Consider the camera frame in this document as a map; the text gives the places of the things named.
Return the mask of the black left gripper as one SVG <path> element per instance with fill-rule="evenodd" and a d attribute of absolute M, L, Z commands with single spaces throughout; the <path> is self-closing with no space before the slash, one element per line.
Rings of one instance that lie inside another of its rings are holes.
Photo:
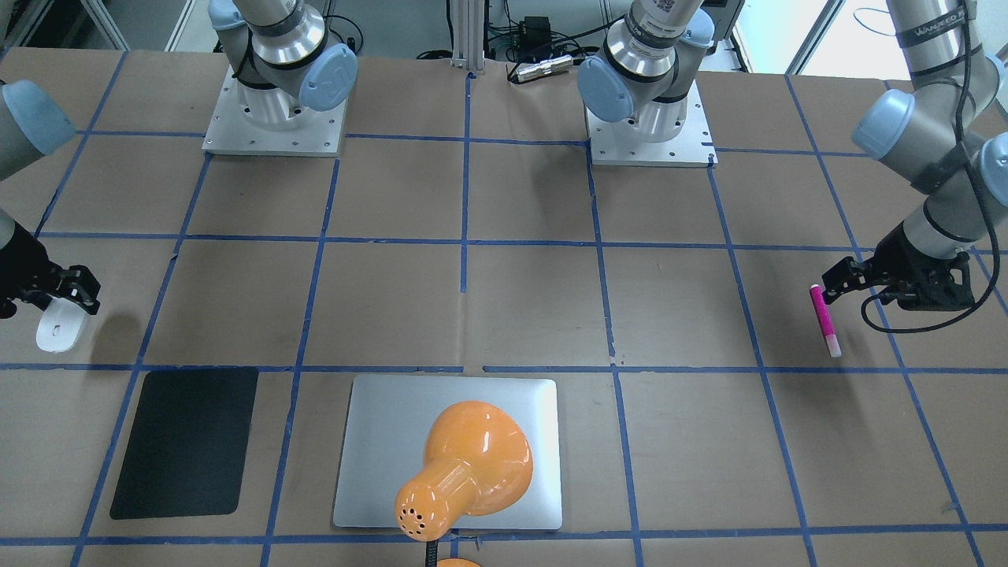
<path fill-rule="evenodd" d="M 867 261 L 846 256 L 822 273 L 825 304 L 832 304 L 847 293 L 878 286 L 882 287 L 884 304 L 896 301 L 898 276 L 903 274 L 905 261 L 912 251 L 923 254 L 911 243 L 900 224 L 879 241 L 875 254 Z"/>

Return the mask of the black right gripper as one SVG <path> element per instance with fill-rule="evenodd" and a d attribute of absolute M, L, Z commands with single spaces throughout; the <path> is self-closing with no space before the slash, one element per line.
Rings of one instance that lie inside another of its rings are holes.
<path fill-rule="evenodd" d="M 87 266 L 60 268 L 29 230 L 16 221 L 2 222 L 1 319 L 15 315 L 17 300 L 44 311 L 58 298 L 94 316 L 101 306 L 100 290 Z"/>

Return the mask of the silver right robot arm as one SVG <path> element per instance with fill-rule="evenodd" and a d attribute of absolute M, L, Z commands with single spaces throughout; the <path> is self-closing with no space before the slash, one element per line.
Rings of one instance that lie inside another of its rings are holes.
<path fill-rule="evenodd" d="M 8 179 L 40 158 L 48 157 L 75 136 L 62 108 L 31 80 L 2 83 L 1 176 Z M 46 309 L 68 300 L 87 315 L 96 315 L 101 284 L 85 265 L 68 268 L 50 260 L 35 235 L 1 214 L 1 317 L 17 312 L 16 302 Z"/>

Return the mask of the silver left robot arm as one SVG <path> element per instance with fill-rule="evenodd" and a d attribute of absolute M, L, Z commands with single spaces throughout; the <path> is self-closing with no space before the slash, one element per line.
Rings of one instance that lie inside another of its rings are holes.
<path fill-rule="evenodd" d="M 866 261 L 850 256 L 822 276 L 832 304 L 878 287 L 907 311 L 973 306 L 967 249 L 1006 218 L 1006 136 L 969 130 L 1006 85 L 1006 69 L 976 32 L 972 1 L 889 1 L 911 92 L 882 94 L 852 139 L 904 177 L 925 201 L 879 241 Z"/>

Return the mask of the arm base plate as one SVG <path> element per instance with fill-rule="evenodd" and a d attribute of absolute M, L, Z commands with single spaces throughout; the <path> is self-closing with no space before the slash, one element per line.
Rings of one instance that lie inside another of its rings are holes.
<path fill-rule="evenodd" d="M 584 111 L 595 165 L 708 168 L 719 162 L 699 84 L 673 103 L 648 103 L 637 117 L 611 123 Z"/>
<path fill-rule="evenodd" d="M 348 102 L 314 111 L 280 89 L 252 89 L 228 69 L 202 150 L 233 157 L 337 158 Z"/>

